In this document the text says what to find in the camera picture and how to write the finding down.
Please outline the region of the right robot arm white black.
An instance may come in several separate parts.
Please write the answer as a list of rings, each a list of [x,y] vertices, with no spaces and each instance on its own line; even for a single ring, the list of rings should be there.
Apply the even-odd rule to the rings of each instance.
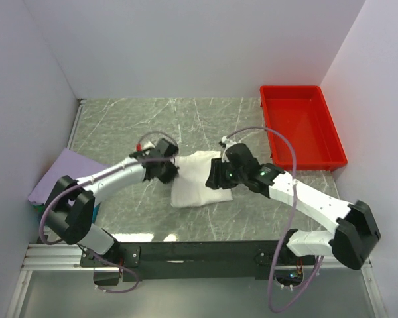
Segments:
[[[381,239],[367,203],[350,203],[326,195],[297,181],[284,169],[261,164],[244,143],[225,140],[222,154],[211,160],[206,187],[232,189],[239,184],[249,191],[279,201],[314,219],[321,231],[289,228],[278,248],[278,257],[293,264],[303,256],[333,256],[352,270],[359,270]]]

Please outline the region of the white t-shirt red print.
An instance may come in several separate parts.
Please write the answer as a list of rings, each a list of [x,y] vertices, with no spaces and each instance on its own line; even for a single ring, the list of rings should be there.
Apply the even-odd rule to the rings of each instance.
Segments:
[[[172,183],[172,207],[201,207],[233,200],[230,189],[212,190],[205,185],[210,174],[211,159],[219,157],[218,151],[196,151],[189,156],[176,158],[178,176]]]

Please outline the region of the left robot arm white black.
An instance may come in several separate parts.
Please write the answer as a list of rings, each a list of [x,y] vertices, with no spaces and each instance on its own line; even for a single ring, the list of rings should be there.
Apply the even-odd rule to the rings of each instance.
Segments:
[[[41,241],[47,245],[76,244],[94,252],[104,266],[114,265],[119,260],[118,241],[93,223],[95,207],[125,187],[155,178],[163,184],[173,181],[178,174],[178,153],[177,143],[162,138],[90,176],[61,177],[40,219]]]

